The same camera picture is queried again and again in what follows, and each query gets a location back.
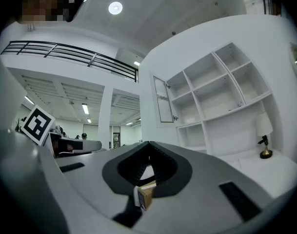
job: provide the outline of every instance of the lamp base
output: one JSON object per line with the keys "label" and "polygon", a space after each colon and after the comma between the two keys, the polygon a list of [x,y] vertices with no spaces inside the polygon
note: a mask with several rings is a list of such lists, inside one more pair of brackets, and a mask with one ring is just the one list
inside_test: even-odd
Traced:
{"label": "lamp base", "polygon": [[272,155],[273,155],[273,152],[271,150],[268,150],[266,147],[265,150],[262,153],[260,153],[260,158],[266,159],[266,158],[272,157]]}

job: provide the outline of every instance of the round ceiling light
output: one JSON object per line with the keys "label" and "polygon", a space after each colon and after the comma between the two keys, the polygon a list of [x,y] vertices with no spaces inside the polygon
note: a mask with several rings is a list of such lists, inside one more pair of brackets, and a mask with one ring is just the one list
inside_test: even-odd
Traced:
{"label": "round ceiling light", "polygon": [[111,14],[117,15],[122,11],[122,4],[119,2],[113,2],[109,5],[108,10]]}

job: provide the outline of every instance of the black metal railing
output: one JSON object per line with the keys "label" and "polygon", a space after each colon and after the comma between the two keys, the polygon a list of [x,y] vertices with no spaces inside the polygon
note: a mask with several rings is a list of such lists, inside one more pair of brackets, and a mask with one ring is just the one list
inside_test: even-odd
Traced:
{"label": "black metal railing", "polygon": [[138,82],[138,70],[136,68],[106,55],[67,44],[48,41],[11,41],[1,55],[10,53],[67,59],[88,67],[113,72],[126,79]]}

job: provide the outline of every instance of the table lamp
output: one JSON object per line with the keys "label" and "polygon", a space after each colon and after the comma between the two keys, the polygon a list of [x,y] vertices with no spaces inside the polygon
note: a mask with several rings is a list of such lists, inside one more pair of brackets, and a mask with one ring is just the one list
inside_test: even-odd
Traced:
{"label": "table lamp", "polygon": [[271,150],[267,149],[267,145],[269,144],[267,135],[269,135],[273,131],[272,124],[270,122],[269,116],[266,112],[257,116],[257,135],[262,137],[262,140],[258,142],[258,144],[265,144],[265,149],[260,153],[260,158],[270,158],[273,155]]}

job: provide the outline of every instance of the railing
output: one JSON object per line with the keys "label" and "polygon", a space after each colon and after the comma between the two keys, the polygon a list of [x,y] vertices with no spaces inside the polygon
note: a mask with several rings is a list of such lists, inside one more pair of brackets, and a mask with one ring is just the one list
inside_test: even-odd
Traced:
{"label": "railing", "polygon": [[138,70],[122,61],[100,53],[56,42],[48,41],[11,41],[1,55],[34,55],[44,58],[67,59],[88,67],[113,72],[129,80],[138,81]]}

